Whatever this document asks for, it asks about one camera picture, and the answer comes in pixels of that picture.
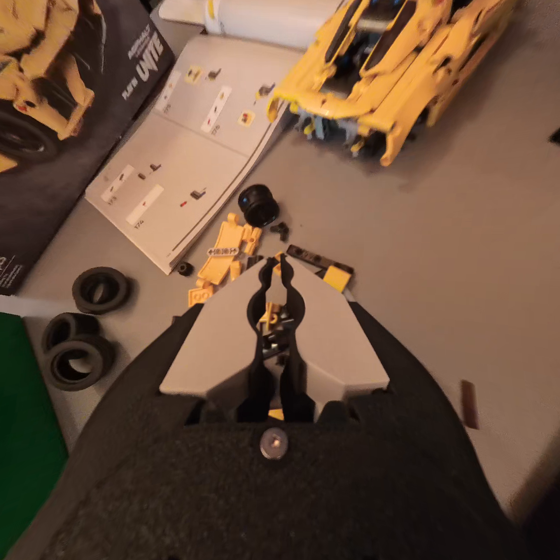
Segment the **instruction booklet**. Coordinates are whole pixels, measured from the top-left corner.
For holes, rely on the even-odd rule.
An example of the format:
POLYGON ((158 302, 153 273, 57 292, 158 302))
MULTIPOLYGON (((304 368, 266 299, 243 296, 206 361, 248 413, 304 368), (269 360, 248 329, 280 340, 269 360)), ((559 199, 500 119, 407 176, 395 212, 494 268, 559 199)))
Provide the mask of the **instruction booklet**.
POLYGON ((203 26, 86 200, 165 274, 251 172, 290 113, 272 92, 342 1, 164 1, 203 26))

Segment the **grey desk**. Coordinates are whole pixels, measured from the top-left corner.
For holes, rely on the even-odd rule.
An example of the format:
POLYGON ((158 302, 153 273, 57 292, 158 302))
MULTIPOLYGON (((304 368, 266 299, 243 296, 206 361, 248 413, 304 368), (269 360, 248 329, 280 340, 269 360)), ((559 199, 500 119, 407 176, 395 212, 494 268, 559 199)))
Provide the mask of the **grey desk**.
POLYGON ((500 504, 522 522, 559 466, 559 1, 520 1, 438 123, 396 160, 288 127, 245 185, 290 242, 355 269, 351 292, 461 412, 500 504))

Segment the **yellow toy brick car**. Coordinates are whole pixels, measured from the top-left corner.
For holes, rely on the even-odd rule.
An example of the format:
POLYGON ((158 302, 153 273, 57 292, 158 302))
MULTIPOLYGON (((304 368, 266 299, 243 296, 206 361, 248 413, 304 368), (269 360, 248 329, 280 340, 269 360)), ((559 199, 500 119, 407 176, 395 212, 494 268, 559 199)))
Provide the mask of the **yellow toy brick car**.
POLYGON ((319 28, 274 88, 270 122, 286 106, 296 129, 344 130, 357 156, 397 157, 413 128, 432 127, 508 26, 517 1, 348 1, 319 28))

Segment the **pile of black brick parts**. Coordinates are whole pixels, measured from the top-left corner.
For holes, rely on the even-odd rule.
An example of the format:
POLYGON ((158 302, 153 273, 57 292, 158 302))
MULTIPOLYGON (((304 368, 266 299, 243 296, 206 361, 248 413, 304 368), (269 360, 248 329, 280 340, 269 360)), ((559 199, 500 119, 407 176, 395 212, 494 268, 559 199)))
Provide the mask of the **pile of black brick parts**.
MULTIPOLYGON (((252 257, 260 241, 261 234, 262 230, 260 228, 254 228, 250 225, 239 225, 239 216, 237 214, 229 214, 227 220, 222 222, 217 241, 214 246, 210 247, 208 250, 207 260, 198 272, 197 286, 194 290, 189 292, 190 308, 188 312, 181 317, 181 319, 185 320, 193 319, 189 331, 202 305, 211 297, 215 296, 219 290, 225 288, 228 284, 237 280, 244 272, 249 270, 249 268, 244 272, 241 270, 242 265, 241 261, 239 261, 238 254, 245 253, 249 257, 252 257)), ((267 304, 265 314, 262 316, 258 327, 262 332, 263 338, 264 366, 274 378, 274 396, 270 402, 267 420, 270 417, 271 410, 282 410, 279 397, 279 381, 288 356, 288 332, 289 328, 292 326, 292 319, 286 310, 286 289, 282 284, 282 279, 274 274, 274 272, 266 298, 267 304)), ((216 407, 211 402, 207 402, 204 399, 201 400, 216 407)), ((240 422, 233 413, 225 413, 220 409, 218 409, 218 411, 226 416, 232 416, 234 421, 240 422)), ((275 420, 285 422, 283 415, 282 410, 282 416, 272 417, 275 420)))

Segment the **toy car box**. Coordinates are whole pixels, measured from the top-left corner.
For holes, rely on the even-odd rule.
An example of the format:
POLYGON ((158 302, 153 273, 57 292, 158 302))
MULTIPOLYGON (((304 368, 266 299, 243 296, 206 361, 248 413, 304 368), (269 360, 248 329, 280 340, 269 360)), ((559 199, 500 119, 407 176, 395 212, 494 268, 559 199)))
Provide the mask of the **toy car box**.
POLYGON ((174 55, 147 1, 1 1, 1 294, 18 292, 174 55))

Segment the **black toy tyre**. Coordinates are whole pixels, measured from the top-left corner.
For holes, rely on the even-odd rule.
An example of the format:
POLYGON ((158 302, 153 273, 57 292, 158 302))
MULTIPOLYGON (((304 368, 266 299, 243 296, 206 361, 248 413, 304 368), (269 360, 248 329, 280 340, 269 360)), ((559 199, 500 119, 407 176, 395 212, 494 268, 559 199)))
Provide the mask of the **black toy tyre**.
POLYGON ((64 312, 51 319, 41 336, 41 349, 47 354, 53 347, 82 335, 100 335, 99 321, 91 315, 64 312))
POLYGON ((94 267, 81 273, 72 286, 76 308, 85 314, 104 315, 129 300, 131 280, 111 267, 94 267))
POLYGON ((248 186, 240 192, 237 201, 246 223, 252 227, 264 228, 279 218, 279 204, 266 185, 248 186))
POLYGON ((99 382, 116 360, 112 342, 101 335, 83 334, 61 342, 47 351, 43 371, 50 383, 63 391, 81 391, 99 382), (87 359, 88 372, 75 369, 71 361, 87 359))

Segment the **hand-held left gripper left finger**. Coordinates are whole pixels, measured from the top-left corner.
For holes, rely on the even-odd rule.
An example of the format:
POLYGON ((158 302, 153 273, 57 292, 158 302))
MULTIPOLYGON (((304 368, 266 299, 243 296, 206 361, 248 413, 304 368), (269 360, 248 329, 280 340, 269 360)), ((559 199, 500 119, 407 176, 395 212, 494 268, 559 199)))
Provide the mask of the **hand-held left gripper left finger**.
POLYGON ((202 305, 160 393, 204 399, 240 422, 266 420, 274 378, 258 325, 273 269, 274 258, 259 261, 202 305))

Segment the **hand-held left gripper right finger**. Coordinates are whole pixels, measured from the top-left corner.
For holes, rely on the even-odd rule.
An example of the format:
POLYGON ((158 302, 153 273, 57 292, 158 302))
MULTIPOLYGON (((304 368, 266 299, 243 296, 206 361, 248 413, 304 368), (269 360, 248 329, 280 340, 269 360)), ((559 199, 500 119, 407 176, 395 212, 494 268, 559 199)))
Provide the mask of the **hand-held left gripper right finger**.
POLYGON ((281 256, 286 310, 292 319, 279 381, 286 422, 316 421, 330 402, 347 402, 388 387, 389 377, 337 276, 313 274, 281 256))

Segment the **green storage bin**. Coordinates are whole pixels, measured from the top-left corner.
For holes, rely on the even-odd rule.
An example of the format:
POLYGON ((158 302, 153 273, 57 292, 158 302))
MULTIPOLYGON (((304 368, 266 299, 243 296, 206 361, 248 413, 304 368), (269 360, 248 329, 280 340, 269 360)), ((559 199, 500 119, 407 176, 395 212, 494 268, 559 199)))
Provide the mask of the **green storage bin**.
POLYGON ((23 319, 1 313, 1 559, 49 498, 67 459, 23 319))

